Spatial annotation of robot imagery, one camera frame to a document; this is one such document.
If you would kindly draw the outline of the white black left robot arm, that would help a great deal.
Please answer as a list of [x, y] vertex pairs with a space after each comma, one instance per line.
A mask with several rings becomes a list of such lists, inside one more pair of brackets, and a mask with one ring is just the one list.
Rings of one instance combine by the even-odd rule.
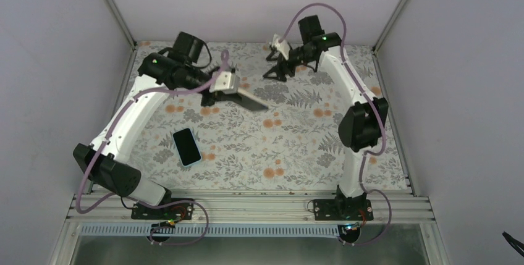
[[87, 180], [109, 190], [110, 195], [129, 197], [158, 219], [172, 210], [171, 191], [146, 178], [142, 172], [127, 164], [132, 146], [158, 106], [168, 95], [191, 95], [208, 91], [221, 77], [232, 80], [226, 71], [229, 52], [221, 53], [221, 66], [212, 75], [183, 61], [166, 57], [163, 49], [144, 58], [126, 100], [106, 128], [89, 145], [79, 143], [73, 156], [83, 171], [79, 192]]

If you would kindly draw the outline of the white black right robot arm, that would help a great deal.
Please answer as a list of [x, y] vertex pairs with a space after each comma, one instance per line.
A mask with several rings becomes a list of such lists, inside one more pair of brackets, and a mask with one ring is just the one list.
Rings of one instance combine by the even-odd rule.
[[338, 126], [345, 160], [341, 181], [333, 199], [315, 199], [312, 211], [317, 221], [373, 219], [373, 208], [363, 186], [366, 155], [386, 137], [389, 103], [367, 88], [349, 61], [343, 40], [336, 32], [325, 32], [316, 15], [298, 21], [302, 46], [293, 48], [275, 34], [267, 61], [274, 65], [263, 78], [286, 82], [299, 65], [315, 63], [314, 70], [328, 73], [347, 107]]

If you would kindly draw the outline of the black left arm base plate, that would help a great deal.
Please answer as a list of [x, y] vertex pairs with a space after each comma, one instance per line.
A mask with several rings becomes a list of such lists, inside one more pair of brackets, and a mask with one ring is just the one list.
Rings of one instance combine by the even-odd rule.
[[171, 198], [160, 203], [162, 208], [150, 208], [143, 204], [134, 204], [131, 219], [133, 220], [155, 220], [155, 221], [180, 221], [191, 220], [194, 210], [192, 199]]

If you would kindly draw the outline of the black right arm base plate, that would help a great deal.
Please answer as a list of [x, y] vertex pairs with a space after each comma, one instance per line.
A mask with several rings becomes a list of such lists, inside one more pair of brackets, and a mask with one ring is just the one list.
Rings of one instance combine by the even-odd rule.
[[374, 219], [371, 201], [338, 203], [335, 199], [316, 199], [313, 214], [316, 221], [372, 221]]

